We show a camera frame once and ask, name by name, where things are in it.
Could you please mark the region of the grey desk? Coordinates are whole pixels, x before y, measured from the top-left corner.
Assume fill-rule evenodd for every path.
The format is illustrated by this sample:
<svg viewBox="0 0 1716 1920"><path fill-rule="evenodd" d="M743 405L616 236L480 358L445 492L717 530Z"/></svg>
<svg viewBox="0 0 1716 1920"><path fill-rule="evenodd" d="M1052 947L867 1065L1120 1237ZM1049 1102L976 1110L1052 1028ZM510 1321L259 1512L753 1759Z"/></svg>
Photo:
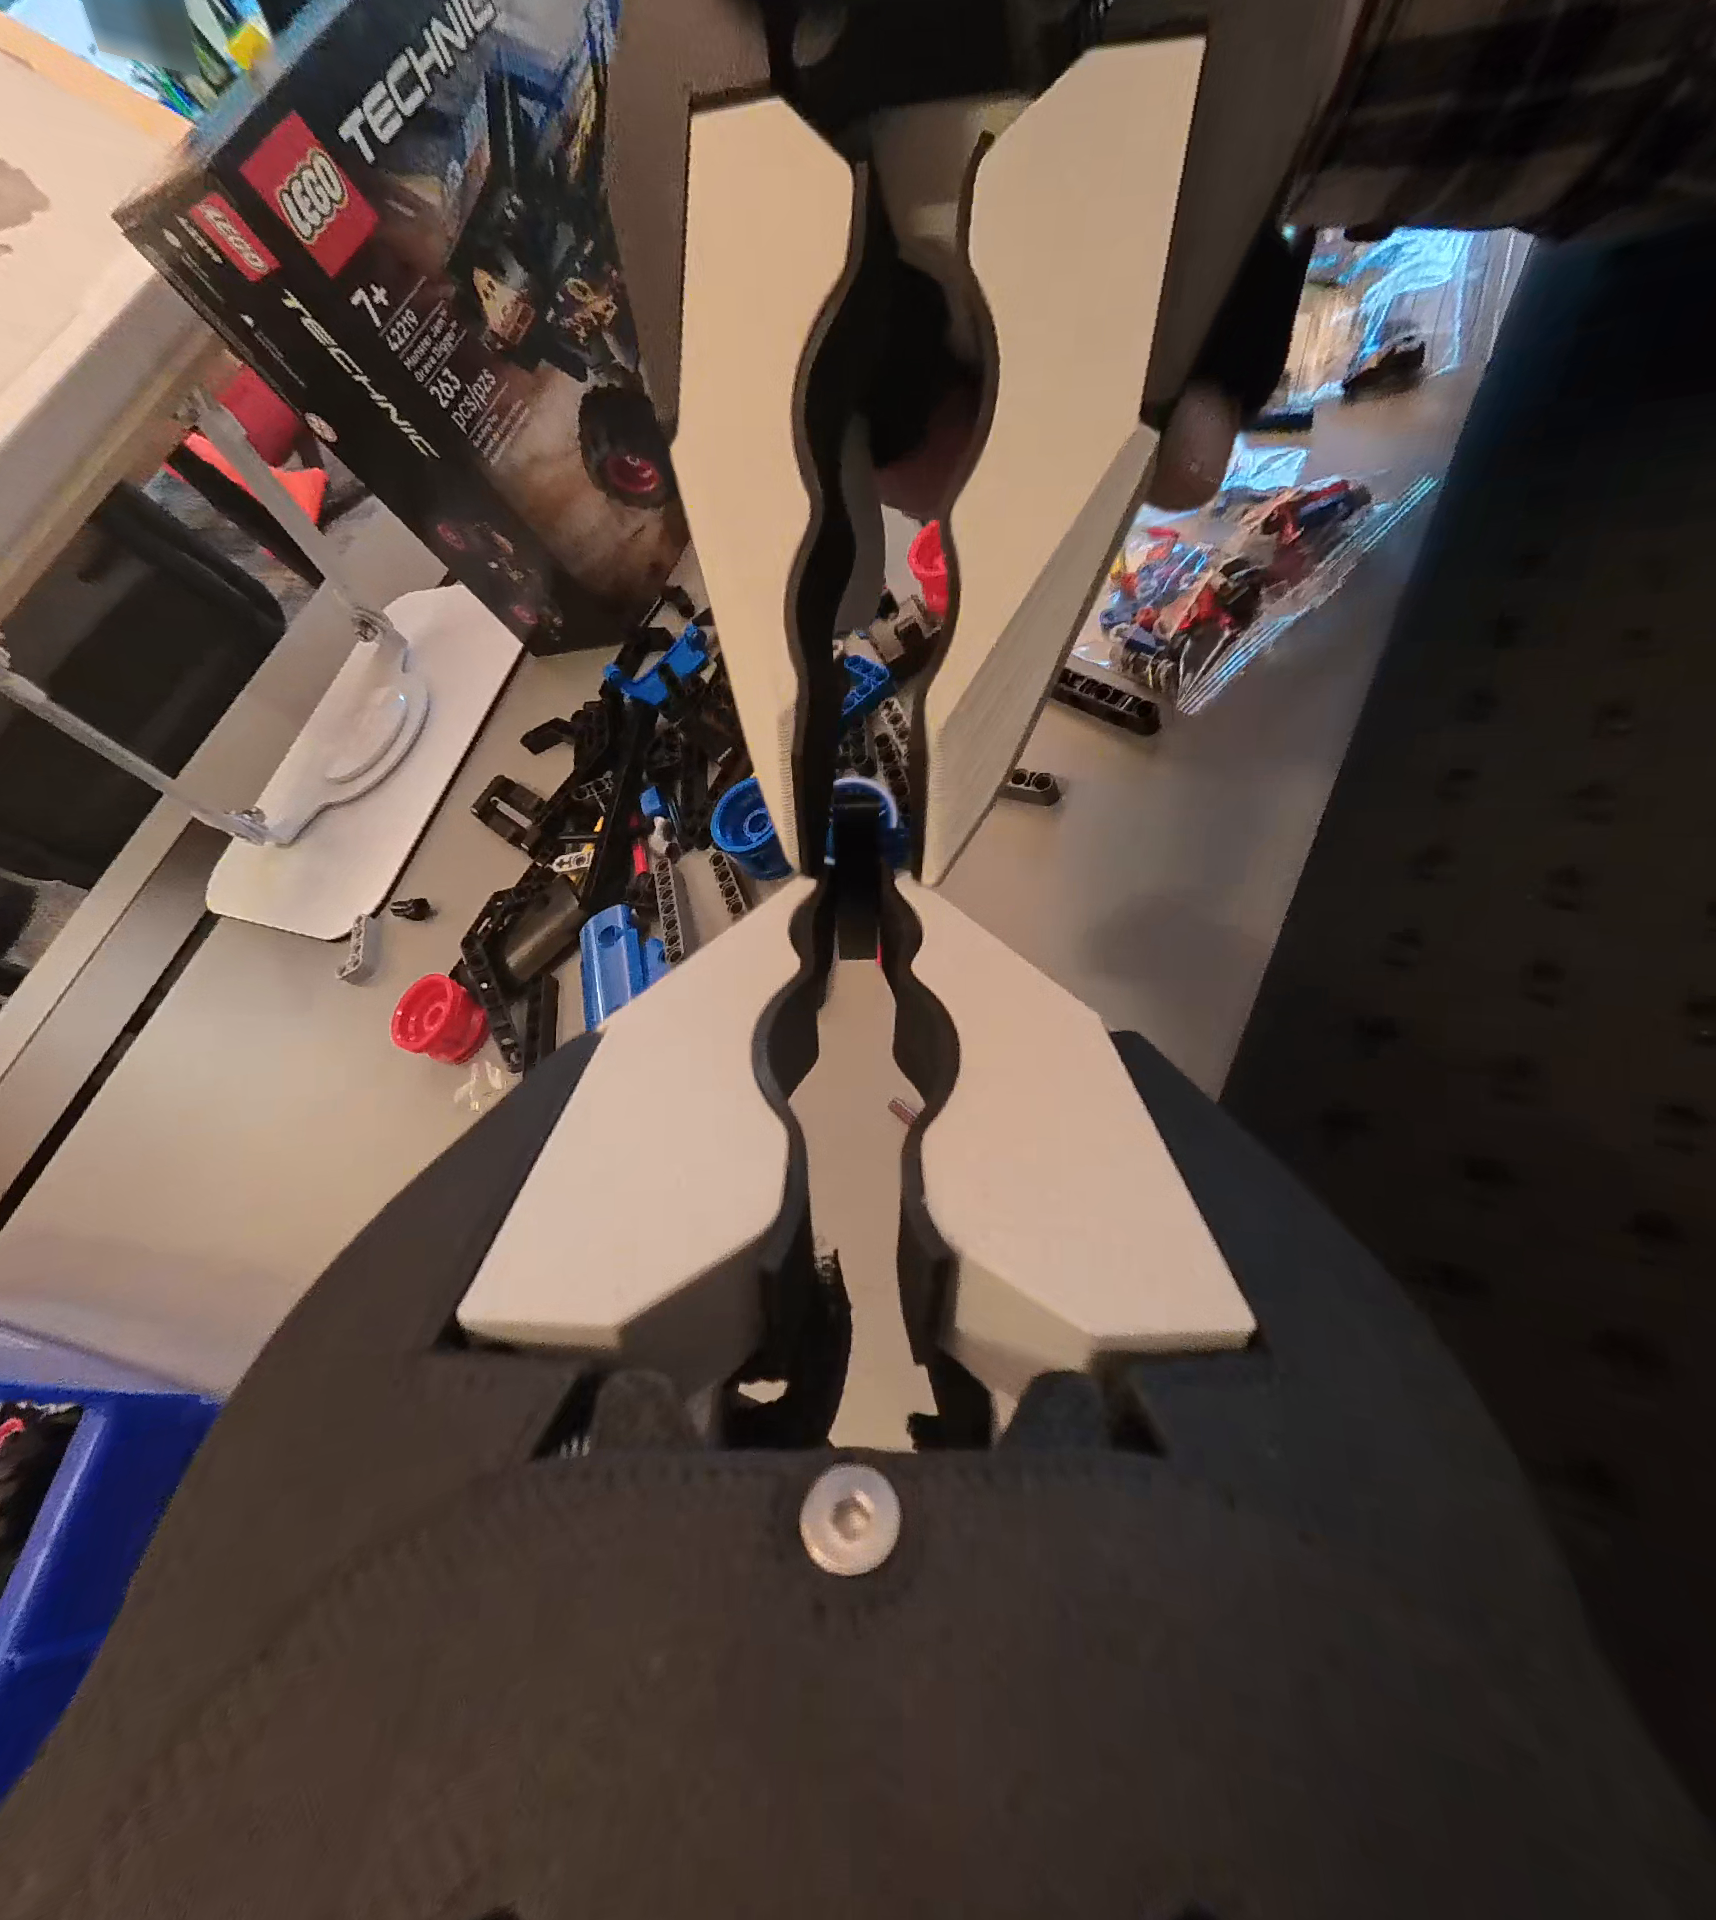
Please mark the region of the grey desk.
<svg viewBox="0 0 1716 1920"><path fill-rule="evenodd" d="M1129 737L1049 706L1026 766L1059 800L1000 800L942 894L1148 1028L1210 1092L1318 842L1421 522L1513 312L1521 239L1488 239L1462 367L1323 405L1302 478L1419 505L1196 715ZM395 1046L406 978L459 963L472 913L519 874L472 800L491 772L555 779L519 731L596 663L519 663L428 818L398 891L428 927L335 947L210 917L211 829L157 800L0 1007L0 1316L234 1388L300 1290L480 1124L462 1072Z"/></svg>

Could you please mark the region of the large clear bag of pins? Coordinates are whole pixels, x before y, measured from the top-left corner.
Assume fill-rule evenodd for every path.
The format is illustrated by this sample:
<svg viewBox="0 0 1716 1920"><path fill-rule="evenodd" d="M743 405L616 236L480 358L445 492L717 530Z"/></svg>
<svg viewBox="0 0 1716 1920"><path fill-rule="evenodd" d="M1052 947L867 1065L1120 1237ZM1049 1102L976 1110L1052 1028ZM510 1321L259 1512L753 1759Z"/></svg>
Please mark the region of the large clear bag of pins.
<svg viewBox="0 0 1716 1920"><path fill-rule="evenodd" d="M1406 395L1462 367L1533 255L1515 228L1391 228L1353 239L1338 228L1287 228L1307 239L1294 328L1253 437L1307 437L1323 405Z"/></svg>

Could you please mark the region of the pile of loose building parts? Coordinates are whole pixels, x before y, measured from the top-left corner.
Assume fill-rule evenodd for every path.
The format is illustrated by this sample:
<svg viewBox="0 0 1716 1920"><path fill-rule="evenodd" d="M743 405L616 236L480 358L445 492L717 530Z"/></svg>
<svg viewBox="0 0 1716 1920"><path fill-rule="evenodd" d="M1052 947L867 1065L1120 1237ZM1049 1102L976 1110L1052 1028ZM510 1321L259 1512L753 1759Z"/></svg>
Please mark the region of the pile of loose building parts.
<svg viewBox="0 0 1716 1920"><path fill-rule="evenodd" d="M717 787L753 772L717 625L683 589L661 589L655 614L683 614L683 633L631 625L596 687L519 737L529 753L564 748L564 779L543 799L491 772L472 800L529 863L510 891L484 894L459 950L509 1072L529 1072L555 1046L555 970L572 963L529 985L502 972L509 927L529 894L572 891L581 917L631 903L668 963L683 963L668 894L683 856L710 863L734 917L745 913L745 874L710 847Z"/></svg>

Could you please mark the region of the printed toy set box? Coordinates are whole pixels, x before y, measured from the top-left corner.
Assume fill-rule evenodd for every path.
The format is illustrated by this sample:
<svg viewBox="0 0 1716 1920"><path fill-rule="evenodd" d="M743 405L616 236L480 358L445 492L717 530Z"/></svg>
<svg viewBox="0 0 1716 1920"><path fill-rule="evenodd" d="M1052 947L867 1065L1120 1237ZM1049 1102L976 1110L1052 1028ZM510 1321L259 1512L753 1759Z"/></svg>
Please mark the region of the printed toy set box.
<svg viewBox="0 0 1716 1920"><path fill-rule="evenodd" d="M614 47L614 0L313 0L117 216L529 654L614 654L683 563Z"/></svg>

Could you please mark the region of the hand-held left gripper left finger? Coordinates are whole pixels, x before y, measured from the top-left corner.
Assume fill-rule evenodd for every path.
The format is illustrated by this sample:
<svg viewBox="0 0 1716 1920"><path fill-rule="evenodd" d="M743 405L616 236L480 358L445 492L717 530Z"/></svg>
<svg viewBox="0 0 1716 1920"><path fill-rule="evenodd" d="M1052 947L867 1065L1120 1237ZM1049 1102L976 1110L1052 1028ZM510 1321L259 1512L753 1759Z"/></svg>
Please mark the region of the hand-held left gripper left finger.
<svg viewBox="0 0 1716 1920"><path fill-rule="evenodd" d="M745 1363L810 1290L806 1147L773 1007L810 978L820 880L789 874L594 1028L459 1331L655 1371L699 1426L745 1426Z"/></svg>

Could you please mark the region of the blue wheel hub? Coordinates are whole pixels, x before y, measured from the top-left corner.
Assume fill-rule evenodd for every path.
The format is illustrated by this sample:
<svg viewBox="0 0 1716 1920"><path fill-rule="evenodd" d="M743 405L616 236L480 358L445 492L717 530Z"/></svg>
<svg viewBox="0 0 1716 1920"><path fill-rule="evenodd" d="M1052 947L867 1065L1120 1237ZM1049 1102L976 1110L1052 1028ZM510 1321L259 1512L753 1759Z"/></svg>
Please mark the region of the blue wheel hub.
<svg viewBox="0 0 1716 1920"><path fill-rule="evenodd" d="M878 772L842 772L827 810L827 870L858 847L878 847L878 863L894 874L915 856L894 787Z"/></svg>
<svg viewBox="0 0 1716 1920"><path fill-rule="evenodd" d="M770 818L770 799L753 772L723 779L717 800L710 800L710 847L753 874L753 880L781 880L789 874L789 856L773 842L773 818Z"/></svg>

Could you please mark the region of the dark perforated panel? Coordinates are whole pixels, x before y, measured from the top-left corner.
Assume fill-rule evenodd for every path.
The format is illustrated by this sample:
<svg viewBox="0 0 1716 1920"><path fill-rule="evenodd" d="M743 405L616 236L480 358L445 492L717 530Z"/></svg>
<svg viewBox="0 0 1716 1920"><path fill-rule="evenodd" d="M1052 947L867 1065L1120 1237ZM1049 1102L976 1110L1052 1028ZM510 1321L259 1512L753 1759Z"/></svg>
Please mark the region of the dark perforated panel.
<svg viewBox="0 0 1716 1920"><path fill-rule="evenodd" d="M1716 228L1533 249L1226 1110L1421 1304L1716 1828Z"/></svg>

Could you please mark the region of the long black beam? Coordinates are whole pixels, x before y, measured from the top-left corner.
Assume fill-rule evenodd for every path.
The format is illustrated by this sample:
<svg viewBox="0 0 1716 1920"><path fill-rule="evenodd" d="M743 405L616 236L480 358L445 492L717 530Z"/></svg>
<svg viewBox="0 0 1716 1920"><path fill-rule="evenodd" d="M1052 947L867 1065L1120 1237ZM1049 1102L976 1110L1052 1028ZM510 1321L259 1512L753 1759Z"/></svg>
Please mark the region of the long black beam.
<svg viewBox="0 0 1716 1920"><path fill-rule="evenodd" d="M1159 731L1159 706L1155 697L1139 697L1123 683L1104 683L1104 676L1081 676L1081 670L1059 670L1049 697L1067 706L1067 709L1081 709L1081 715L1098 715L1098 726L1112 726L1112 731L1129 731L1129 737L1155 737Z"/></svg>

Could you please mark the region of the black curved shell panel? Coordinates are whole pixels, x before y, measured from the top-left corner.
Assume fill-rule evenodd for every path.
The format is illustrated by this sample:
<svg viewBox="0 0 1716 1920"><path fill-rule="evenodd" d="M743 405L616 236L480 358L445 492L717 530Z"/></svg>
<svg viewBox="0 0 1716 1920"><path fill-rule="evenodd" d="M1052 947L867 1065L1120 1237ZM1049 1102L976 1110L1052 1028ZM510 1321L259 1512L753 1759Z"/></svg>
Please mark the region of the black curved shell panel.
<svg viewBox="0 0 1716 1920"><path fill-rule="evenodd" d="M551 972L564 950L579 950L581 903L572 891L529 894L509 927L502 972L529 985Z"/></svg>

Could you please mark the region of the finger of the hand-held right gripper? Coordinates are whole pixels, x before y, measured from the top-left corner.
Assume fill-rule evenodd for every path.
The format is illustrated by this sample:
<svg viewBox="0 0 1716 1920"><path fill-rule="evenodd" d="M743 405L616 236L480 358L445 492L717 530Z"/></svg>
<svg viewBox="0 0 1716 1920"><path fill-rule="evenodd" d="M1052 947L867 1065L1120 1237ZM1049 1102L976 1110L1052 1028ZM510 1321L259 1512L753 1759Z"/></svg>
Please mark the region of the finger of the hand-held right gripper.
<svg viewBox="0 0 1716 1920"><path fill-rule="evenodd" d="M806 641L794 581L820 530L806 367L848 281L858 174L789 96L690 113L683 154L683 340L678 492L699 542L743 737L794 874L806 822Z"/></svg>
<svg viewBox="0 0 1716 1920"><path fill-rule="evenodd" d="M991 318L991 428L945 505L945 641L921 697L921 880L945 880L1148 498L1139 418L1202 90L1202 33L1104 42L970 174L961 264Z"/></svg>

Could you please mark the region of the blue plastic bin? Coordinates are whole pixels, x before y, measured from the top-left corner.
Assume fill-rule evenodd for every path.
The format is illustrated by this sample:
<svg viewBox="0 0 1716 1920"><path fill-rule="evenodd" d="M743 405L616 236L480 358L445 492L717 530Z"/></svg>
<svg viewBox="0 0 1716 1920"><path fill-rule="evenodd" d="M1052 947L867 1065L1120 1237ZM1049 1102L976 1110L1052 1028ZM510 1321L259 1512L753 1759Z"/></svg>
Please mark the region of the blue plastic bin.
<svg viewBox="0 0 1716 1920"><path fill-rule="evenodd" d="M78 1398L73 1450L0 1591L0 1797L33 1761L89 1664L101 1660L126 1578L210 1444L221 1398L141 1363L4 1331L0 1398Z"/></svg>

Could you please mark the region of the small bag of red parts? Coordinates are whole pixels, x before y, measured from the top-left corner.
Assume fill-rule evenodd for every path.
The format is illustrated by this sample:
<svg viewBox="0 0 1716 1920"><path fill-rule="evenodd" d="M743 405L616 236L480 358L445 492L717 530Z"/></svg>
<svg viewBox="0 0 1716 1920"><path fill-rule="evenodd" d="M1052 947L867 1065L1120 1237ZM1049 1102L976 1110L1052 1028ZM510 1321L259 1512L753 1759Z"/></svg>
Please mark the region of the small bag of red parts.
<svg viewBox="0 0 1716 1920"><path fill-rule="evenodd" d="M1430 498L1441 478L1393 492L1318 478L1294 492L1231 492L1202 512L1139 512L1067 670L1196 715Z"/></svg>

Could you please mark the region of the blue curved shell panel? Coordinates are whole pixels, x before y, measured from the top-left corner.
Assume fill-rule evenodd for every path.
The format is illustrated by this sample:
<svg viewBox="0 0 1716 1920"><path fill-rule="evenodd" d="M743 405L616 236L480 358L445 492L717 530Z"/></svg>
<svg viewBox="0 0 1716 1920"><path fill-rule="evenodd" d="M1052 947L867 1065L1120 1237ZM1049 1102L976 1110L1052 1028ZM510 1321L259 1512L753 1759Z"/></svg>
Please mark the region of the blue curved shell panel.
<svg viewBox="0 0 1716 1920"><path fill-rule="evenodd" d="M614 903L581 917L579 931L579 993L581 993L581 1028L596 1028L614 1007L648 993L668 972L661 937L643 927L631 903Z"/></svg>

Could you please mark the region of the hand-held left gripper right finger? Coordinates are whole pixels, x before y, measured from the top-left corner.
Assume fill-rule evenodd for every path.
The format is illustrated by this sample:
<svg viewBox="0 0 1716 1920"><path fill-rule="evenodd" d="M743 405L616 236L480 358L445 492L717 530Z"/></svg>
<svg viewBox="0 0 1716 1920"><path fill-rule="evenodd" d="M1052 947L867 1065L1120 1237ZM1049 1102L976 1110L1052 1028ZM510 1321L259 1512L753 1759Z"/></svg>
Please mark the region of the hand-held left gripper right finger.
<svg viewBox="0 0 1716 1920"><path fill-rule="evenodd" d="M887 880L887 1056L921 1086L894 1170L894 1306L936 1413L1000 1426L1049 1371L1253 1347L1112 1026L926 880Z"/></svg>

